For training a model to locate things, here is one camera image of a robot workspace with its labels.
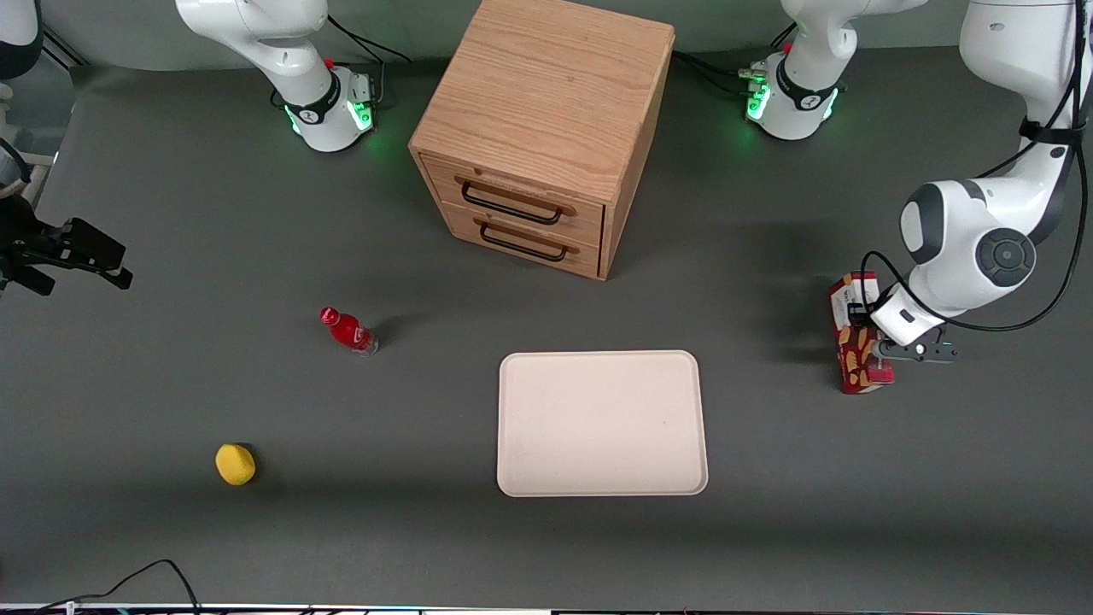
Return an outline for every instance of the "drawer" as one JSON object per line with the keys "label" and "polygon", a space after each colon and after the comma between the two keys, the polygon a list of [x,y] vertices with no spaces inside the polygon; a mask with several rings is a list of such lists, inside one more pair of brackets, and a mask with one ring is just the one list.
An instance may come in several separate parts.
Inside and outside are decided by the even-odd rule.
{"label": "drawer", "polygon": [[600,245],[603,208],[548,190],[514,185],[481,169],[421,156],[443,202],[470,209],[493,223],[531,230],[559,240]]}
{"label": "drawer", "polygon": [[600,250],[597,247],[487,220],[479,211],[466,206],[446,203],[440,203],[439,206],[451,234],[463,240],[586,277],[598,279]]}

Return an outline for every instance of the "green led light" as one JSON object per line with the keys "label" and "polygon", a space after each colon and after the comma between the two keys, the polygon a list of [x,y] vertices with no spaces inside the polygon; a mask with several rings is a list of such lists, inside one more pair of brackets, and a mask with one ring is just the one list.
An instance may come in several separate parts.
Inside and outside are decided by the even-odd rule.
{"label": "green led light", "polygon": [[354,103],[353,100],[345,100],[345,108],[349,109],[351,116],[353,116],[353,121],[356,122],[356,127],[361,131],[365,131],[372,128],[372,106],[367,103]]}
{"label": "green led light", "polygon": [[835,106],[835,97],[836,96],[838,96],[838,87],[835,87],[835,90],[833,90],[832,93],[831,93],[831,99],[827,100],[827,110],[823,111],[823,118],[824,119],[827,119],[828,117],[831,117],[831,109],[832,109],[833,106]]}
{"label": "green led light", "polygon": [[748,117],[760,119],[763,110],[766,109],[766,102],[771,99],[771,86],[763,84],[759,91],[752,94],[751,102],[748,103]]}
{"label": "green led light", "polygon": [[289,121],[292,122],[292,131],[299,134],[299,126],[296,126],[296,118],[292,116],[292,111],[289,110],[287,106],[284,107],[284,114],[289,116]]}

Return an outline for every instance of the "drawer handle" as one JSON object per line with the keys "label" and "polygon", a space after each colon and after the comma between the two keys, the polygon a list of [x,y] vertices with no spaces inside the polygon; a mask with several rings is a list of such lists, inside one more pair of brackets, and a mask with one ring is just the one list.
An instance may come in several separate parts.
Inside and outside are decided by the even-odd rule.
{"label": "drawer handle", "polygon": [[534,213],[526,213],[519,209],[513,209],[512,206],[506,206],[500,202],[493,202],[492,200],[485,200],[484,198],[472,197],[467,192],[471,189],[470,181],[463,181],[463,200],[471,204],[477,204],[479,206],[484,206],[486,209],[492,209],[494,211],[500,211],[502,213],[507,213],[509,215],[515,215],[521,220],[527,220],[528,222],[534,222],[537,224],[550,225],[557,224],[557,221],[562,218],[562,208],[554,210],[554,215],[550,217],[543,217],[542,215],[536,215]]}
{"label": "drawer handle", "polygon": [[568,248],[566,248],[563,245],[561,253],[546,253],[546,252],[543,252],[543,251],[539,251],[538,249],[531,249],[530,247],[524,247],[522,245],[516,245],[515,243],[510,243],[510,241],[507,241],[505,239],[498,239],[496,237],[491,237],[490,235],[485,234],[485,230],[486,230],[486,228],[490,227],[490,225],[486,224],[485,222],[479,222],[479,224],[481,224],[481,227],[479,228],[479,234],[482,235],[482,240],[484,240],[485,243],[492,243],[493,245],[500,245],[501,247],[504,247],[504,248],[507,248],[507,249],[515,249],[516,251],[519,251],[521,253],[527,253],[528,256],[534,256],[536,258],[542,258],[543,260],[548,260],[550,262],[561,262],[562,259],[565,258],[565,252],[568,249]]}

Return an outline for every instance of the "bottle cap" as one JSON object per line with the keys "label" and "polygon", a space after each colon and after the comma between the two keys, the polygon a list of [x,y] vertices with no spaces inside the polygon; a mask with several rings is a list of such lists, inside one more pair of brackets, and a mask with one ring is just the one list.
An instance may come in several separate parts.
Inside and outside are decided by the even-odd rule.
{"label": "bottle cap", "polygon": [[340,319],[341,315],[339,315],[338,310],[334,310],[333,307],[324,307],[324,309],[319,312],[319,320],[327,327],[338,324]]}

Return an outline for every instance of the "gray tabletop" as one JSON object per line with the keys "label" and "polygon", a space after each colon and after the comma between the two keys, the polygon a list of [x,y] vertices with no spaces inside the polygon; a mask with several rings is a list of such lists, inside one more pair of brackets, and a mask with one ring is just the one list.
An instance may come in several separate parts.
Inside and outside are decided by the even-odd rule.
{"label": "gray tabletop", "polygon": [[[828,125],[786,143],[673,64],[601,283],[448,234],[406,149],[442,70],[391,70],[378,130],[326,155],[257,71],[79,75],[38,213],[125,243],[136,279],[0,300],[0,596],[172,557],[205,602],[1093,610],[1093,263],[1038,327],[954,334],[960,365],[836,388],[827,286],[868,248],[908,264],[906,196],[1011,153],[1020,99],[953,48],[863,51]],[[1076,182],[1035,277],[976,320],[1050,296]],[[326,304],[379,355],[334,345]],[[501,494],[506,355],[650,348],[701,365],[702,495]],[[255,485],[216,476],[231,441],[260,452]],[[119,595],[183,598],[166,571]]]}

